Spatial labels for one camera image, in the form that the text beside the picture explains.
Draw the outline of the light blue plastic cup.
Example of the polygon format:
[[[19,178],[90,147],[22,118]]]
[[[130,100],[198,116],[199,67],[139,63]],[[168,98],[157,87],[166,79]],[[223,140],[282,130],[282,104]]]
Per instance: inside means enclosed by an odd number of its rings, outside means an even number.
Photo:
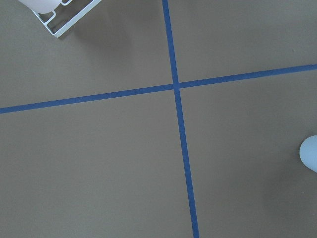
[[[299,149],[302,163],[310,170],[317,172],[317,136],[305,139]]]

